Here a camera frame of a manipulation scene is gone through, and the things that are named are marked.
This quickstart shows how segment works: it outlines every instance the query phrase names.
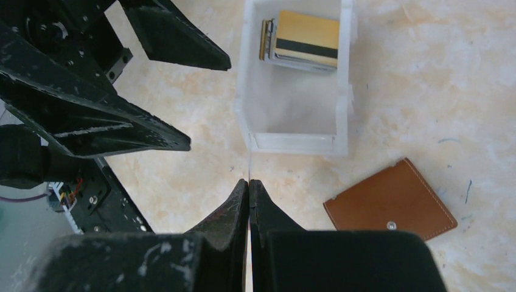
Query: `tabletop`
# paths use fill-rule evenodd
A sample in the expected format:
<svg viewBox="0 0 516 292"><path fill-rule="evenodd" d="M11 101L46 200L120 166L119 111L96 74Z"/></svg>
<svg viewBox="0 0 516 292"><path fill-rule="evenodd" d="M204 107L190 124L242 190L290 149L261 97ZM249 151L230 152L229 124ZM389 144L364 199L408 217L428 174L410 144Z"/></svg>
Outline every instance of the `tabletop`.
<svg viewBox="0 0 516 292"><path fill-rule="evenodd" d="M174 3L233 69L149 61L120 5L106 13L134 54L119 95L192 138L190 152L107 159L158 233L193 227L249 169L233 111L244 1ZM407 157L459 223L427 242L448 289L516 289L516 2L358 0L355 9L349 155L253 153L251 178L302 227L332 230L323 202Z"/></svg>

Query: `bolt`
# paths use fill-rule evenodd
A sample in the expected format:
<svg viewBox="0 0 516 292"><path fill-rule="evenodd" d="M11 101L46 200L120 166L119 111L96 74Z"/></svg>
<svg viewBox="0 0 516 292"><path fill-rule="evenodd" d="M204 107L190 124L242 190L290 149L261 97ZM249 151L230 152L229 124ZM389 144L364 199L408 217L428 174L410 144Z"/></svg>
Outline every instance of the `bolt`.
<svg viewBox="0 0 516 292"><path fill-rule="evenodd" d="M387 229L396 230L396 223L392 221L387 222Z"/></svg>
<svg viewBox="0 0 516 292"><path fill-rule="evenodd" d="M97 201L98 201L97 196L91 196L91 197L89 198L89 203L90 203L90 204L95 205L95 204L97 204Z"/></svg>

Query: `brown wallet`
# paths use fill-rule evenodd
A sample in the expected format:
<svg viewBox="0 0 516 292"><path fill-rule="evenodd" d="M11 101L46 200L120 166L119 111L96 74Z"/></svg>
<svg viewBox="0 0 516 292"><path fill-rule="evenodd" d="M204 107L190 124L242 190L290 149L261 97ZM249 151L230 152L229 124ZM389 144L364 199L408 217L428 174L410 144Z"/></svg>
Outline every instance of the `brown wallet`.
<svg viewBox="0 0 516 292"><path fill-rule="evenodd" d="M324 203L337 230L401 230L424 240L457 221L407 158Z"/></svg>

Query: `wire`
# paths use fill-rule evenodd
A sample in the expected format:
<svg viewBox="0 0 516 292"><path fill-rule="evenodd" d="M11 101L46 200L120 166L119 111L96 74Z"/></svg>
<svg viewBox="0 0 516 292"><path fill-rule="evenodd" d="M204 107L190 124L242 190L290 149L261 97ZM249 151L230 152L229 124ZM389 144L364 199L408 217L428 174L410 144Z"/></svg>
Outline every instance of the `wire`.
<svg viewBox="0 0 516 292"><path fill-rule="evenodd" d="M66 193L65 192L61 193L61 197L59 197L59 202L61 203L61 206L67 205L68 198L66 197Z"/></svg>
<svg viewBox="0 0 516 292"><path fill-rule="evenodd" d="M25 202L30 202L30 201L36 201L36 200L39 200L46 196L49 196L49 195L47 193L43 193L39 196L32 196L30 198L23 198L23 199L11 199L11 198L5 198L3 196L0 196L0 201L8 202L8 203L25 203Z"/></svg>
<svg viewBox="0 0 516 292"><path fill-rule="evenodd" d="M84 179L82 179L82 178L77 179L77 182L78 182L77 187L75 188L75 191L70 194L70 196L75 196L79 192L80 186L82 185L83 181L84 181Z"/></svg>

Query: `transparent container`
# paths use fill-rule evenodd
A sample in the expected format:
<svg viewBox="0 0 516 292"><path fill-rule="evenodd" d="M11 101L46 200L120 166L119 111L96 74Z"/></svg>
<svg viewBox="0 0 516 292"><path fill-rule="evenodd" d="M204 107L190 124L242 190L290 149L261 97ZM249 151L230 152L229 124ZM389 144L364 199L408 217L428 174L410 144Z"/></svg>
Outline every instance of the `transparent container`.
<svg viewBox="0 0 516 292"><path fill-rule="evenodd" d="M260 61L263 19L280 10L340 21L337 70L314 73ZM347 155L352 0L247 0L235 113L251 152Z"/></svg>

